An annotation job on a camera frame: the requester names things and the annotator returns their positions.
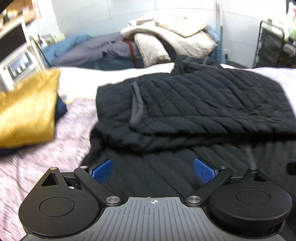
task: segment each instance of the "red strap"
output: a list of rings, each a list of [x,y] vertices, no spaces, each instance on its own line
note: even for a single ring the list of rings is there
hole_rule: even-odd
[[[131,53],[131,60],[132,60],[132,62],[133,62],[133,66],[134,66],[134,68],[136,69],[136,68],[137,68],[137,65],[136,65],[135,55],[134,55],[134,53],[133,53],[133,45],[131,44],[130,41],[128,41],[128,40],[126,40],[126,39],[123,39],[122,41],[124,41],[125,43],[128,44],[129,49],[130,49],[130,53]]]

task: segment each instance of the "white calibration symbol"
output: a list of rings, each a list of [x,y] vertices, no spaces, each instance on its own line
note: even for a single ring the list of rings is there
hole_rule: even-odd
[[[155,199],[153,199],[150,203],[152,203],[152,204],[157,204],[157,203],[159,203],[157,200],[155,200]]]

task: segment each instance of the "triangular cutout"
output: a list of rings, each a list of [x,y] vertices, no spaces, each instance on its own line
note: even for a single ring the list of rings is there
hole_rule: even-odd
[[[54,186],[58,184],[59,182],[57,181],[56,175],[54,173],[50,173],[48,177],[45,179],[45,181],[43,182],[42,186],[47,187],[47,186]]]

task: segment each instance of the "white appliance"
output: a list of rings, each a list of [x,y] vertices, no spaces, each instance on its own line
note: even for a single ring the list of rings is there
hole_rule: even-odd
[[[23,19],[11,23],[0,32],[0,81],[8,91],[24,78],[44,69]]]

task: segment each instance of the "yellow cushion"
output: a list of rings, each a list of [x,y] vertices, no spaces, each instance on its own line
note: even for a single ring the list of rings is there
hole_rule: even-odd
[[[0,148],[53,140],[59,76],[59,69],[44,70],[0,93]]]

